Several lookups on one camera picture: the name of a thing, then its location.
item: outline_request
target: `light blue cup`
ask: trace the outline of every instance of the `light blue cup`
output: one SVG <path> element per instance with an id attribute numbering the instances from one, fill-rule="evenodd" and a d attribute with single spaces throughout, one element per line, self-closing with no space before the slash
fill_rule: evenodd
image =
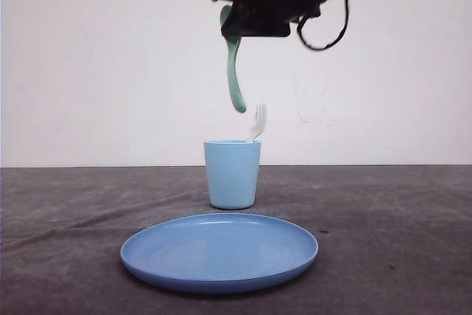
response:
<path id="1" fill-rule="evenodd" d="M 223 210 L 254 204 L 260 142 L 215 140 L 204 143 L 209 201 Z"/>

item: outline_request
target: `blue plate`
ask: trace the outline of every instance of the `blue plate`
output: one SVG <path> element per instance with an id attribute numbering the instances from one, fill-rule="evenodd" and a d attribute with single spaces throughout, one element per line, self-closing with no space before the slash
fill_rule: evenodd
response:
<path id="1" fill-rule="evenodd" d="M 288 221 L 264 215 L 192 215 L 151 226 L 121 248 L 125 267 L 152 285 L 224 294 L 290 280 L 314 261 L 318 243 Z"/>

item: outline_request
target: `mint green spoon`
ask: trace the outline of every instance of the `mint green spoon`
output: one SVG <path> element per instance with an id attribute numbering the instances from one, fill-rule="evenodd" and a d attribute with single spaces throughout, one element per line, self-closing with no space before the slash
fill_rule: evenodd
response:
<path id="1" fill-rule="evenodd" d="M 220 24 L 223 26 L 224 22 L 228 18 L 229 11 L 231 7 L 225 5 L 221 9 L 220 13 Z M 243 114 L 246 112 L 246 104 L 244 103 L 243 95 L 239 89 L 239 84 L 237 83 L 236 76 L 236 55 L 239 45 L 241 43 L 241 36 L 238 35 L 228 35 L 225 36 L 226 44 L 228 45 L 228 86 L 229 86 L 229 96 L 231 97 L 231 102 L 235 107 L 236 111 Z"/>

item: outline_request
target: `white wall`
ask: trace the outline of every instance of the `white wall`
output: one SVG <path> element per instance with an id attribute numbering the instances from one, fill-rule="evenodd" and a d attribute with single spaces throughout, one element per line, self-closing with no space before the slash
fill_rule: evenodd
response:
<path id="1" fill-rule="evenodd" d="M 210 0 L 2 0 L 3 166 L 200 165 L 246 136 Z M 351 0 L 345 39 L 309 52 L 244 38 L 262 164 L 472 163 L 472 0 Z M 343 0 L 306 36 L 323 44 Z"/>

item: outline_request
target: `gray table surface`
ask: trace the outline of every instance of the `gray table surface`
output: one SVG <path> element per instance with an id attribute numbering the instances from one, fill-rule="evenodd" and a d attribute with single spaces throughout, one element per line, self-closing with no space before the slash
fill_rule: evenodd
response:
<path id="1" fill-rule="evenodd" d="M 244 212 L 306 228 L 319 255 L 288 283 L 225 296 L 155 288 L 119 259 L 147 226 L 220 212 L 204 167 L 1 174 L 3 314 L 472 314 L 472 166 L 262 166 Z"/>

